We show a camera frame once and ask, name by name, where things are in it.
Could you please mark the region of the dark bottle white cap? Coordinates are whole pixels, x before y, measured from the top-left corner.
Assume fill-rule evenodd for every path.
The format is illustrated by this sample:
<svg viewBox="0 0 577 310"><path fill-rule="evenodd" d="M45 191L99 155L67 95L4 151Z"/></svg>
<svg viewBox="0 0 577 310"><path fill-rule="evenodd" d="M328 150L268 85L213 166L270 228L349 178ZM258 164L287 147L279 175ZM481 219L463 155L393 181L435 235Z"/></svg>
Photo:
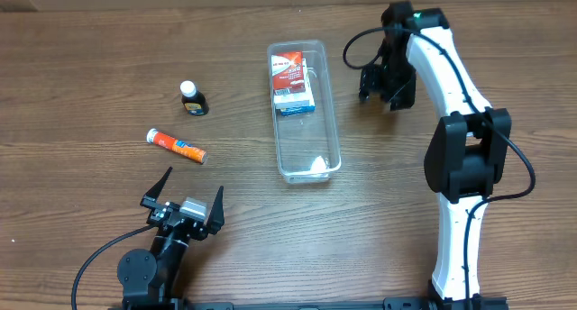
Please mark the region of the dark bottle white cap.
<svg viewBox="0 0 577 310"><path fill-rule="evenodd" d="M197 89L194 82L190 80L183 81L179 86L181 92L181 103L186 111L194 116L206 115L209 112L209 106L205 96Z"/></svg>

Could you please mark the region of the orange tablet tube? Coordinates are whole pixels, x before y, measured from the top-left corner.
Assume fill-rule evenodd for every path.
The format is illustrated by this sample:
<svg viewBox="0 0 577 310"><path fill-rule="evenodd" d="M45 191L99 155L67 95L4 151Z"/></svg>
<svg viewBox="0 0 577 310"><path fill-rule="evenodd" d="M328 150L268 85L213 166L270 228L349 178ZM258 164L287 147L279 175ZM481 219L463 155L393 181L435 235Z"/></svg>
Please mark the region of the orange tablet tube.
<svg viewBox="0 0 577 310"><path fill-rule="evenodd" d="M207 153L204 150L190 143L169 136L166 133L160 132L155 128L152 128L147 132L146 141L200 164L204 164L207 159Z"/></svg>

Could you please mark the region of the white plaster box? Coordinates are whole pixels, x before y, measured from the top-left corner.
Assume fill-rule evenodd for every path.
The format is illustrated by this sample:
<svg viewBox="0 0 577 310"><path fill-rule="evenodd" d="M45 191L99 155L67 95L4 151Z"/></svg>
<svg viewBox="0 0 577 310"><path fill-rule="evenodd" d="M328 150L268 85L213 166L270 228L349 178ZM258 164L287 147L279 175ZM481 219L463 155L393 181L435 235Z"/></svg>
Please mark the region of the white plaster box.
<svg viewBox="0 0 577 310"><path fill-rule="evenodd" d="M274 94L273 104L276 109L289 109L314 106L314 97L308 76L307 61L303 61L305 90L294 94Z"/></svg>

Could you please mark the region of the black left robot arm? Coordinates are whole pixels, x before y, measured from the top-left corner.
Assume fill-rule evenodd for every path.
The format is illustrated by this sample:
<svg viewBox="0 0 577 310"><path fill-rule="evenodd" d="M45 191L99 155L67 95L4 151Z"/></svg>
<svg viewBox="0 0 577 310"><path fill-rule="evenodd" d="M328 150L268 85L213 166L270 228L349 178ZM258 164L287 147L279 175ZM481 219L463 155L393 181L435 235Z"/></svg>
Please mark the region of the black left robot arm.
<svg viewBox="0 0 577 310"><path fill-rule="evenodd" d="M216 193L211 209L188 197L182 204L159 197L171 170L142 197L140 205L149 209L147 224L156 229L148 250L135 249L123 255L117 277L123 286L123 309L192 309L194 306L174 292L180 264L189 243L203 241L224 226L224 189Z"/></svg>

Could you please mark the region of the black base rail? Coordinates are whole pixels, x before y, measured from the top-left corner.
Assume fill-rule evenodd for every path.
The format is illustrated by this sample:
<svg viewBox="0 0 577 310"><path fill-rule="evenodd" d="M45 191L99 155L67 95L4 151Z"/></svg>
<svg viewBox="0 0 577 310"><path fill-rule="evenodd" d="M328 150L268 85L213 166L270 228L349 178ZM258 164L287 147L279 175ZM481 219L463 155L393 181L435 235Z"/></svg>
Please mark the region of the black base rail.
<svg viewBox="0 0 577 310"><path fill-rule="evenodd" d="M508 310L505 297L476 297L466 303L461 301L438 301L427 297L386 297L382 301L372 302L328 302L317 304L252 304L235 305L228 302L191 303L186 299L175 299L172 303L158 305L122 306L129 310Z"/></svg>

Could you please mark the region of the red white small box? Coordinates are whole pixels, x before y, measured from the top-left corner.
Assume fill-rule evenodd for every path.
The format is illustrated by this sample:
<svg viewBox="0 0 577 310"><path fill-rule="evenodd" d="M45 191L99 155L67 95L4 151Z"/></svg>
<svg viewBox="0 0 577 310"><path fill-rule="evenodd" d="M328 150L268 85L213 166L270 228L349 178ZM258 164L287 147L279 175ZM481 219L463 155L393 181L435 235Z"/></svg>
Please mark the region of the red white small box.
<svg viewBox="0 0 577 310"><path fill-rule="evenodd" d="M284 96L305 91L303 53L301 51L271 55L270 67L275 95Z"/></svg>

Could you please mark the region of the clear plastic container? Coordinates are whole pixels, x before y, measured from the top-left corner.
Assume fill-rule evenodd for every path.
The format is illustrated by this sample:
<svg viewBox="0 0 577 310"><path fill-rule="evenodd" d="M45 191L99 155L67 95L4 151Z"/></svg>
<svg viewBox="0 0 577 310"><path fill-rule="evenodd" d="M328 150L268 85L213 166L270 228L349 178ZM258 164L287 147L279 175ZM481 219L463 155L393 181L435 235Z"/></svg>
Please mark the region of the clear plastic container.
<svg viewBox="0 0 577 310"><path fill-rule="evenodd" d="M281 116L272 102L270 56L289 51L301 51L307 61L314 112ZM273 43L267 58L279 173L289 184L327 181L341 167L342 158L325 45L319 40Z"/></svg>

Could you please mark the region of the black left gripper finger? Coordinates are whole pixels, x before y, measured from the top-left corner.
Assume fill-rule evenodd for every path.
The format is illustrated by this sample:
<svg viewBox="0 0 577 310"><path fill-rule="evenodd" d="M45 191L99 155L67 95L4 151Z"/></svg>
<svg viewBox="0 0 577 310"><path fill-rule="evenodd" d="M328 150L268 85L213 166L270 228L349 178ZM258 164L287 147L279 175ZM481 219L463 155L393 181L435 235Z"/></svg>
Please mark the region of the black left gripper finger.
<svg viewBox="0 0 577 310"><path fill-rule="evenodd" d="M168 167L161 179L145 193L144 197L150 200L157 200L160 197L171 171L172 167Z"/></svg>
<svg viewBox="0 0 577 310"><path fill-rule="evenodd" d="M220 186L206 221L206 229L210 234L217 234L224 226L224 187Z"/></svg>

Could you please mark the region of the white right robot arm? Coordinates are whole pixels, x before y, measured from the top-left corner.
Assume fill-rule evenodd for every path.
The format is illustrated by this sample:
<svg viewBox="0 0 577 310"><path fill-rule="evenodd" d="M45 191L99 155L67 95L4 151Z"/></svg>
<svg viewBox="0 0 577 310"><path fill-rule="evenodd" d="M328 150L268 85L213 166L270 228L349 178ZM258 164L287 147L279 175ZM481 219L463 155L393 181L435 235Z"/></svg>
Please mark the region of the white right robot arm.
<svg viewBox="0 0 577 310"><path fill-rule="evenodd" d="M408 109L421 80L438 116L424 159L440 210L431 297L444 309L489 307L477 279L483 201L502 178L510 116L472 83L441 9L396 2L383 12L380 29L376 57L360 68L360 100L377 94L393 111Z"/></svg>

